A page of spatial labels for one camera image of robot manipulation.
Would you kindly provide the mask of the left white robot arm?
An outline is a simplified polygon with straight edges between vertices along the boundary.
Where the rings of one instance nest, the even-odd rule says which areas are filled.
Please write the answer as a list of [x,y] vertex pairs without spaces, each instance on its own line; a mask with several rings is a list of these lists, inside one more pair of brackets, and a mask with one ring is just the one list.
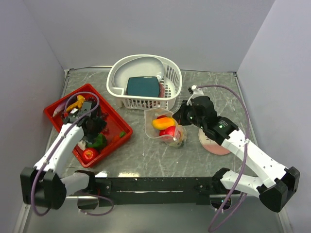
[[22,197],[25,204],[31,205],[37,216],[44,216],[38,207],[59,209],[67,196],[82,192],[91,196],[96,191],[96,177],[93,172],[78,170],[73,175],[60,178],[65,160],[84,135],[84,122],[94,120],[93,112],[99,109],[92,103],[82,111],[74,122],[63,124],[61,131],[46,154],[33,168],[26,167],[20,174]]

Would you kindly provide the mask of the red faceted apple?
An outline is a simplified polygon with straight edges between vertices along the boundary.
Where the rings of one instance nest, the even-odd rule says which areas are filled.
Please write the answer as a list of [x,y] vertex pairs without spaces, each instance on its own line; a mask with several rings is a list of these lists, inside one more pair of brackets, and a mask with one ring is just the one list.
[[157,119],[161,119],[161,118],[165,118],[167,117],[166,115],[161,115],[161,116],[158,116]]

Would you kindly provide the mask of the clear dotted zip bag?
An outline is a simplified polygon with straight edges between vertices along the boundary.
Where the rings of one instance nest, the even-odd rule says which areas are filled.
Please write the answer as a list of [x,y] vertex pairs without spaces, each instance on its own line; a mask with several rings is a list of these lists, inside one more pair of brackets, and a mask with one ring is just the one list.
[[159,136],[159,132],[161,130],[157,130],[152,126],[152,121],[161,115],[166,115],[167,117],[171,117],[173,119],[173,112],[163,108],[150,109],[144,112],[146,135],[151,139],[160,141],[171,147],[175,148],[183,147],[187,140],[187,132],[184,129],[184,127],[179,125],[174,119],[173,120],[175,121],[176,127],[174,136],[170,135]]

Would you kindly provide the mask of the red round fruit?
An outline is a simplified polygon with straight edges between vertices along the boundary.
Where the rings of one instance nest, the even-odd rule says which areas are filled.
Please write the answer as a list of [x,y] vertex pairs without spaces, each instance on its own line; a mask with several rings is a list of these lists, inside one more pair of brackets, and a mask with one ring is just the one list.
[[175,135],[175,126],[170,126],[164,130],[161,130],[159,132],[159,136],[165,136],[165,135],[170,135],[170,136],[174,136]]

